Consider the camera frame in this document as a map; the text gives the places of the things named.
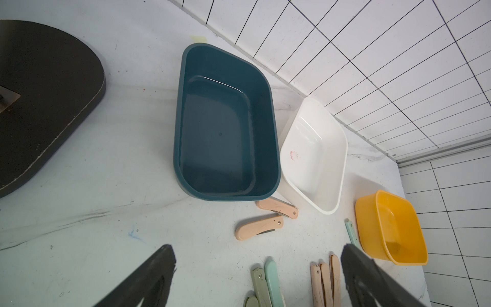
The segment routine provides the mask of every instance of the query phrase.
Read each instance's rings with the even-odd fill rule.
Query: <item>sage green handle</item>
[[[268,284],[266,283],[266,276],[263,268],[257,268],[252,270],[252,285],[254,286],[254,292],[256,293],[259,307],[272,307],[270,292],[268,290]]]

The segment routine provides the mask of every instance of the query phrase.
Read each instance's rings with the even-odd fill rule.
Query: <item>white basin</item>
[[[341,125],[312,98],[305,98],[279,139],[278,192],[297,207],[324,214],[339,206],[348,141]]]

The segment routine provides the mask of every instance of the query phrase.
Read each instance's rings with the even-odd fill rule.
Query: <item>plastic basin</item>
[[[208,44],[183,53],[174,169],[180,186],[206,200],[260,200],[279,184],[273,99],[250,63]]]
[[[411,203],[377,191],[356,201],[356,223],[361,246],[373,258],[397,265],[426,265],[428,250]]]
[[[278,192],[297,207],[332,214],[339,206],[348,142],[341,125],[311,98],[305,98],[280,137]]]

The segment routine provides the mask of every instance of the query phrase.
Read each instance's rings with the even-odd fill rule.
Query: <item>mint green handle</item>
[[[283,305],[283,299],[281,297],[281,291],[279,289],[279,279],[276,262],[274,262],[273,260],[266,262],[264,266],[264,271],[266,273],[268,290],[270,291],[271,305],[273,307],[285,307]]]
[[[363,250],[363,248],[361,248],[360,241],[358,241],[358,237],[356,236],[355,227],[353,226],[353,222],[351,222],[350,220],[347,220],[344,222],[344,224],[346,225],[346,230],[348,231],[348,235],[350,237],[351,244],[355,245],[360,250]]]

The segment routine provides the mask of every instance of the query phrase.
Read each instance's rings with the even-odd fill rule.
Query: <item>red stain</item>
[[[290,158],[291,158],[292,160],[296,160],[296,159],[298,159],[298,158],[299,158],[299,154],[298,154],[298,153],[296,153],[295,151],[290,151]]]

